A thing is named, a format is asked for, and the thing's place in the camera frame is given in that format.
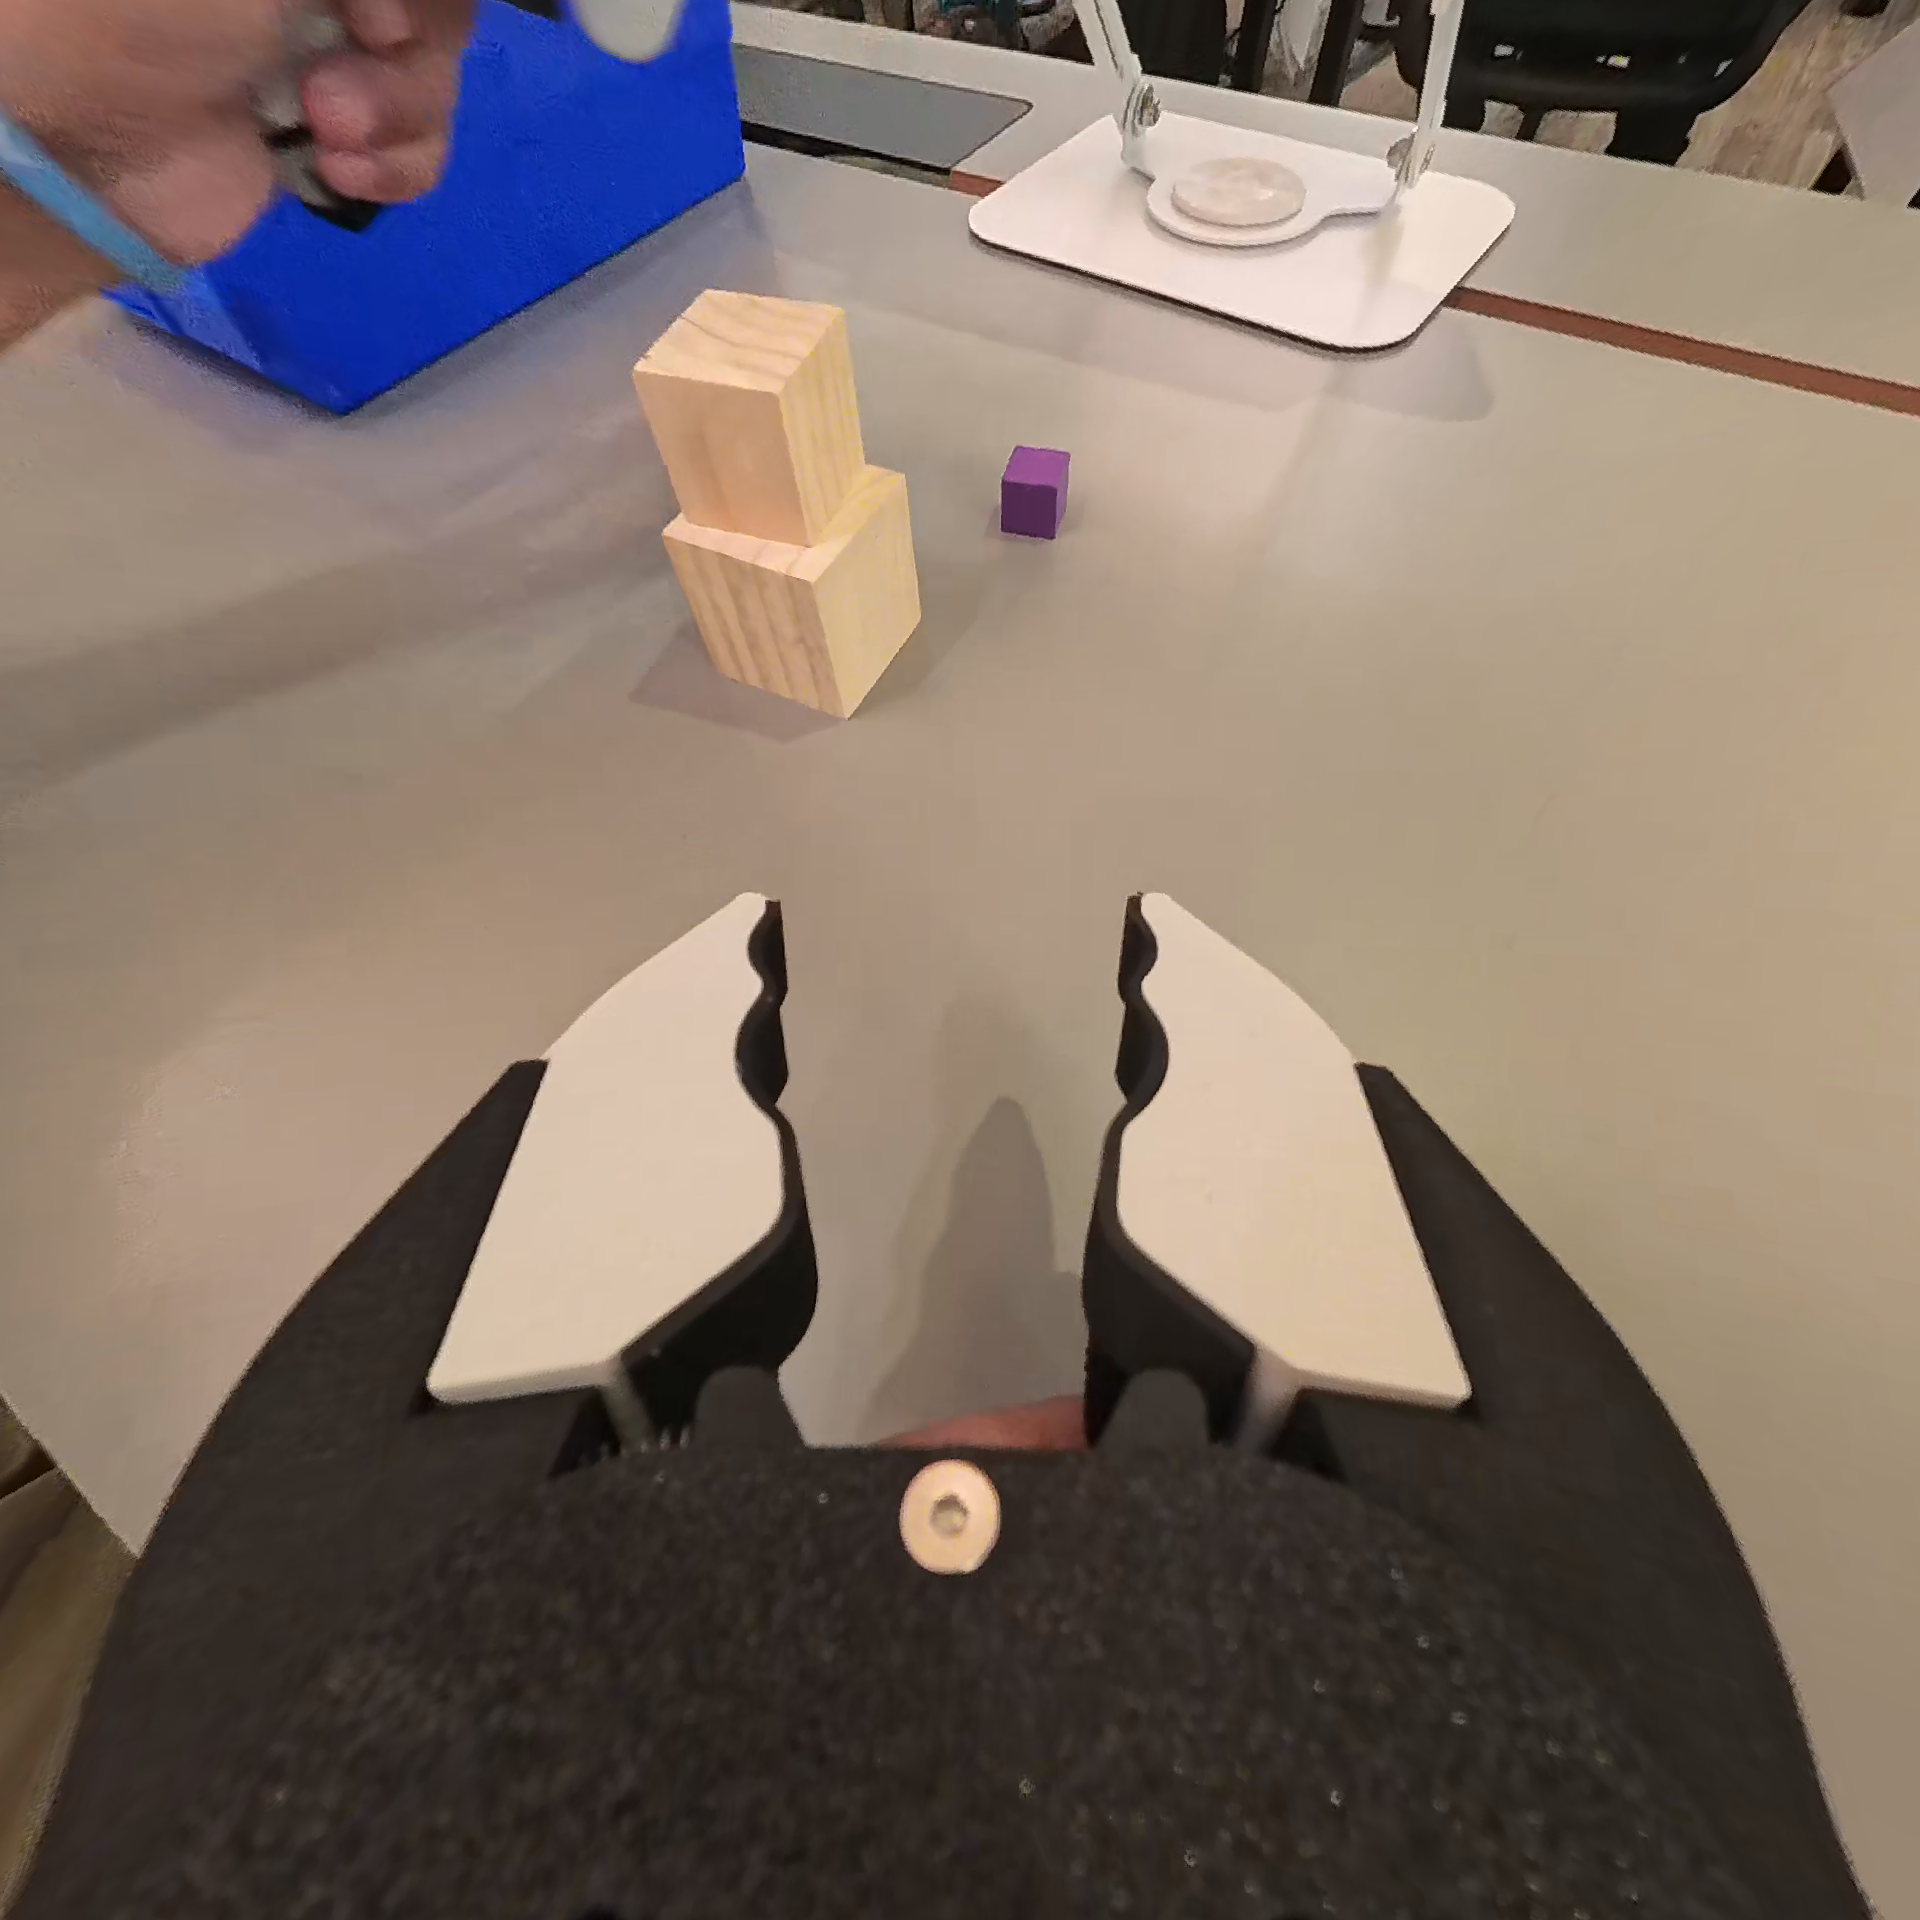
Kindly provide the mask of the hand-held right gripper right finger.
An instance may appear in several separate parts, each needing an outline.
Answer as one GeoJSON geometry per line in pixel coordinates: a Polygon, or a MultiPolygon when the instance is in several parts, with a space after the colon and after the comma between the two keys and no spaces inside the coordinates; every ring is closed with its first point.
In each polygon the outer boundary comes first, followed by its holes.
{"type": "Polygon", "coordinates": [[[1215,1431],[1280,1431],[1304,1395],[1470,1404],[1468,1368],[1360,1066],[1310,1003],[1167,894],[1122,913],[1121,1110],[1082,1304],[1086,1427],[1185,1377],[1215,1431]]]}

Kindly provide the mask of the blue wristband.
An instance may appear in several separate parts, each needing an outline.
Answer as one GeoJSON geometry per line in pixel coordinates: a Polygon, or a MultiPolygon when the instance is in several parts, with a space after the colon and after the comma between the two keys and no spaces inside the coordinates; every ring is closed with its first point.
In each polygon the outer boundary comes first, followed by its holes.
{"type": "Polygon", "coordinates": [[[2,179],[43,222],[89,252],[107,271],[110,286],[132,283],[153,297],[175,297],[191,282],[191,268],[163,256],[10,113],[2,113],[2,179]]]}

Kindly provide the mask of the white slanted panel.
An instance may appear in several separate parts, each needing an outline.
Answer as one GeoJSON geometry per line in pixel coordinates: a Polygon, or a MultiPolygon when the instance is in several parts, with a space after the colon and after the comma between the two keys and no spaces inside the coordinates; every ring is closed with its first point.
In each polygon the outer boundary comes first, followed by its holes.
{"type": "Polygon", "coordinates": [[[1866,202],[1918,202],[1918,19],[1828,94],[1840,151],[1866,202]]]}

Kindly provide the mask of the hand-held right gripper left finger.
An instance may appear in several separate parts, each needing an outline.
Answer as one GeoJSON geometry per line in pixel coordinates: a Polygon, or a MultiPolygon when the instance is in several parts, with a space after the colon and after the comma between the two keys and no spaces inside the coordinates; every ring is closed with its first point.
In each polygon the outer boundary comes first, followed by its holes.
{"type": "Polygon", "coordinates": [[[689,1431],[710,1382],[780,1375],[819,1305],[786,1087],[782,905],[737,896],[542,1057],[425,1391],[594,1391],[689,1431]]]}

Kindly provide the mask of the medium wooden cube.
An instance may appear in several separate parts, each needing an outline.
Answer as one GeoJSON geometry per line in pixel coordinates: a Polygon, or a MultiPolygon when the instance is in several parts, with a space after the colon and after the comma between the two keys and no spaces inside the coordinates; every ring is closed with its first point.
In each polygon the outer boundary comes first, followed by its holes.
{"type": "Polygon", "coordinates": [[[844,310],[707,290],[636,363],[634,386],[691,524],[827,540],[866,468],[844,310]]]}

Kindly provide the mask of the person's left hand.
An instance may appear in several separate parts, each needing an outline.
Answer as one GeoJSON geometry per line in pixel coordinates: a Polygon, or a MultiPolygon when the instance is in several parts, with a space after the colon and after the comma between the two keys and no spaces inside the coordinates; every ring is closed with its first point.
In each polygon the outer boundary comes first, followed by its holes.
{"type": "MultiPolygon", "coordinates": [[[[449,155],[474,27],[464,2],[335,4],[345,49],[297,81],[323,183],[404,203],[449,155]]],[[[196,268],[268,207],[254,94],[289,58],[287,4],[4,4],[4,114],[163,258],[196,268]]]]}

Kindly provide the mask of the large wooden cube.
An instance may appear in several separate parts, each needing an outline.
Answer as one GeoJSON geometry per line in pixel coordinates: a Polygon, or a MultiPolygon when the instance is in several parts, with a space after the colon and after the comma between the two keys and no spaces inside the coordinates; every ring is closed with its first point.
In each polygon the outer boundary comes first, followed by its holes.
{"type": "Polygon", "coordinates": [[[902,472],[866,467],[816,545],[675,516],[664,550],[714,667],[815,713],[851,718],[922,625],[902,472]]]}

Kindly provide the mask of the black office chair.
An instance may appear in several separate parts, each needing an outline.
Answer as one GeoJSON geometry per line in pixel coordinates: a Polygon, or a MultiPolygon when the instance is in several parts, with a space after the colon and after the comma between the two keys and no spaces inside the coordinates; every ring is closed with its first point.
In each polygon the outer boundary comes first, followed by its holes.
{"type": "Polygon", "coordinates": [[[1479,132],[1489,105],[1615,116],[1607,154],[1676,164],[1700,114],[1727,105],[1803,14],[1802,2],[1468,2],[1447,129],[1479,132]]]}

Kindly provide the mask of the blue plastic bin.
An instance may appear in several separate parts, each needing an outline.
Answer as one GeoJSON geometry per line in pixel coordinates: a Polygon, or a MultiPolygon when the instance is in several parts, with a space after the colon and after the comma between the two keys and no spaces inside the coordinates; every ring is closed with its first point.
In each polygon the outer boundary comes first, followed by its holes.
{"type": "Polygon", "coordinates": [[[347,417],[743,174],[730,4],[681,4],[639,65],[590,40],[586,4],[478,4],[433,193],[361,227],[279,193],[172,295],[107,303],[347,417]]]}

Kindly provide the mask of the white folding stand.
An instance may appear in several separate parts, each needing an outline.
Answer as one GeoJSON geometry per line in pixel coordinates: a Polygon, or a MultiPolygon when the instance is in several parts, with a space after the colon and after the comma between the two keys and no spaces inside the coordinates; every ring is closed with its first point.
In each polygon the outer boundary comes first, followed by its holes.
{"type": "Polygon", "coordinates": [[[1516,219],[1498,185],[1435,174],[1459,2],[1431,4],[1412,130],[1387,155],[1169,113],[1119,4],[1086,24],[1112,114],[1002,183],[974,241],[1337,352],[1404,346],[1516,219]]]}

